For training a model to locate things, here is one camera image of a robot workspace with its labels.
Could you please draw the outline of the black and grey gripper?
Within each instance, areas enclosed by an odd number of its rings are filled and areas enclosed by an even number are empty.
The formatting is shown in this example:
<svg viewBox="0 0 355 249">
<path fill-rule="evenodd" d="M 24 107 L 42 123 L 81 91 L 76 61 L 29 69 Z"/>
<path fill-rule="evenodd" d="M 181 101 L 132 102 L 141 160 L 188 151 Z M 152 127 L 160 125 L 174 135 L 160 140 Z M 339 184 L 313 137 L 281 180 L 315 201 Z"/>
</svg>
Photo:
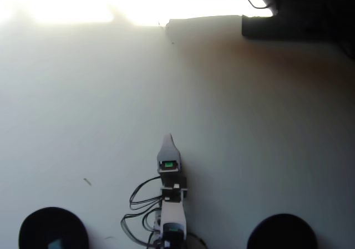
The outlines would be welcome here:
<svg viewBox="0 0 355 249">
<path fill-rule="evenodd" d="M 158 174 L 163 189 L 187 189 L 187 178 L 182 171 L 181 155 L 171 134 L 166 134 L 157 155 Z"/>
</svg>

